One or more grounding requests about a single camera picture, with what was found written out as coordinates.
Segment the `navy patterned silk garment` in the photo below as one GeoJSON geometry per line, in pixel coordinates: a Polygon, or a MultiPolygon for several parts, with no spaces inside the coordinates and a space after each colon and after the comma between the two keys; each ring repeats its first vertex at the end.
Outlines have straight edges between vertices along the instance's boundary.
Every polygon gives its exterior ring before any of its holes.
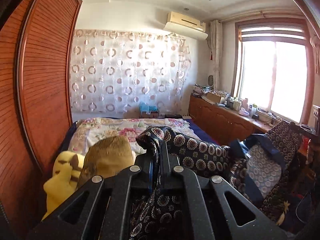
{"type": "MultiPolygon", "coordinates": [[[[151,151],[156,166],[161,146],[178,157],[180,164],[198,176],[221,176],[247,198],[270,220],[280,225],[289,209],[289,169],[299,150],[302,137],[282,121],[265,134],[252,134],[244,141],[235,140],[229,146],[202,141],[174,131],[168,126],[150,126],[138,137],[137,144],[151,151]]],[[[129,239],[155,239],[165,231],[165,225],[178,229],[183,215],[178,195],[161,192],[160,172],[157,187],[148,202],[135,204],[129,239]]]]}

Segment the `golden brown pillow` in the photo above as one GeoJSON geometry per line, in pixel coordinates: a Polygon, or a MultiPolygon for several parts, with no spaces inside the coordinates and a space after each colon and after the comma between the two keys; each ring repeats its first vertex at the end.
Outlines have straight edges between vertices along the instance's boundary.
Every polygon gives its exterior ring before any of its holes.
{"type": "Polygon", "coordinates": [[[85,155],[77,188],[93,176],[109,178],[135,163],[136,154],[131,150],[127,137],[117,135],[98,141],[85,155]]]}

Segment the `yellow plush toy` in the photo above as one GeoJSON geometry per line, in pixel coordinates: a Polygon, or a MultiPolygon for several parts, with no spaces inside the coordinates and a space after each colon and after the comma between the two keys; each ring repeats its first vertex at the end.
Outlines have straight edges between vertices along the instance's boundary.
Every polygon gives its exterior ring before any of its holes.
{"type": "Polygon", "coordinates": [[[44,183],[47,211],[44,220],[76,190],[84,165],[84,156],[71,151],[61,152],[55,159],[53,175],[44,183]]]}

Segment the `wood-framed window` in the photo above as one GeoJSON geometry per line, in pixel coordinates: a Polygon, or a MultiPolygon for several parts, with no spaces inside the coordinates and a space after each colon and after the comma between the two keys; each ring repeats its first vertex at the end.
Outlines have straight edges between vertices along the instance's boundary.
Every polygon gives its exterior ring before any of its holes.
{"type": "Polygon", "coordinates": [[[307,124],[314,89],[306,20],[272,17],[235,23],[232,94],[286,120],[307,124]]]}

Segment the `floral bed quilt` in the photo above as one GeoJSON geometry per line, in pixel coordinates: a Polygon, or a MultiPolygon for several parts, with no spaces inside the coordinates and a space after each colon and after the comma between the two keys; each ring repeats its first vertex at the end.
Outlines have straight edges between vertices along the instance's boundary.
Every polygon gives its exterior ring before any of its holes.
{"type": "Polygon", "coordinates": [[[145,153],[145,150],[136,143],[136,137],[150,126],[168,126],[178,133],[207,142],[215,142],[192,119],[112,119],[96,117],[78,120],[72,124],[62,143],[61,150],[86,155],[88,149],[99,140],[123,135],[128,138],[133,152],[139,155],[145,153]]]}

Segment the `long wooden low cabinet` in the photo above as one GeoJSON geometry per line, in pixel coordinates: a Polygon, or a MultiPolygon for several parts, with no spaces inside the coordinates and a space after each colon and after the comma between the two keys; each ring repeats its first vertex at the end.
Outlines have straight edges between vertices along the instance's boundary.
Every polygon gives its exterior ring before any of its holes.
{"type": "Polygon", "coordinates": [[[265,122],[241,116],[236,111],[194,96],[190,96],[188,114],[219,145],[227,145],[235,139],[242,141],[251,134],[266,133],[271,129],[265,122]]]}

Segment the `cardboard box on cabinet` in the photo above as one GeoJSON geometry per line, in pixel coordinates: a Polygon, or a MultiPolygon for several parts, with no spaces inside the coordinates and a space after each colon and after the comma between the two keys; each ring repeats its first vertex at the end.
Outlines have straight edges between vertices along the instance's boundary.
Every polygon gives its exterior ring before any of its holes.
{"type": "Polygon", "coordinates": [[[224,103],[225,101],[225,98],[223,96],[211,92],[208,92],[206,95],[204,95],[203,99],[214,104],[224,103]]]}

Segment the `blue item on box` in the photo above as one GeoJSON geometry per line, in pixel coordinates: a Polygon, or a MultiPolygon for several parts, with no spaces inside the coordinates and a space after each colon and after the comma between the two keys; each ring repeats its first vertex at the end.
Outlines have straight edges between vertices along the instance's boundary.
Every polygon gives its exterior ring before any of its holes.
{"type": "Polygon", "coordinates": [[[155,119],[159,117],[159,109],[157,106],[148,105],[144,102],[139,104],[140,118],[142,119],[155,119]]]}

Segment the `white circle-patterned curtain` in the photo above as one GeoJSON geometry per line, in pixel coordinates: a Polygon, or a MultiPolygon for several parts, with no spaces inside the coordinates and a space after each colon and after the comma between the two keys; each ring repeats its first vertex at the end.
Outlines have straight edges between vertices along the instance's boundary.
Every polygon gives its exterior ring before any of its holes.
{"type": "Polygon", "coordinates": [[[190,67],[184,38],[78,29],[70,65],[72,112],[132,116],[145,104],[178,114],[190,67]]]}

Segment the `wooden louvered wardrobe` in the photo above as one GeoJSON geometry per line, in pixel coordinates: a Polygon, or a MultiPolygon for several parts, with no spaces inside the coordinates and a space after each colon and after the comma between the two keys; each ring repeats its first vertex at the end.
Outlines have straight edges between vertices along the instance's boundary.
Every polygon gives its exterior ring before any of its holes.
{"type": "Polygon", "coordinates": [[[1,0],[1,238],[25,239],[72,125],[69,65],[82,0],[1,0]]]}

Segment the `wall air conditioner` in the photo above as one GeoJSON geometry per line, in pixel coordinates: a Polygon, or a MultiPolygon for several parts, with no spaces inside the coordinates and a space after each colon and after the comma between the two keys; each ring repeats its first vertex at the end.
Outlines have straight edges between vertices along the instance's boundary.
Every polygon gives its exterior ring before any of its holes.
{"type": "Polygon", "coordinates": [[[206,40],[208,37],[204,22],[174,11],[168,13],[163,30],[196,40],[206,40]]]}

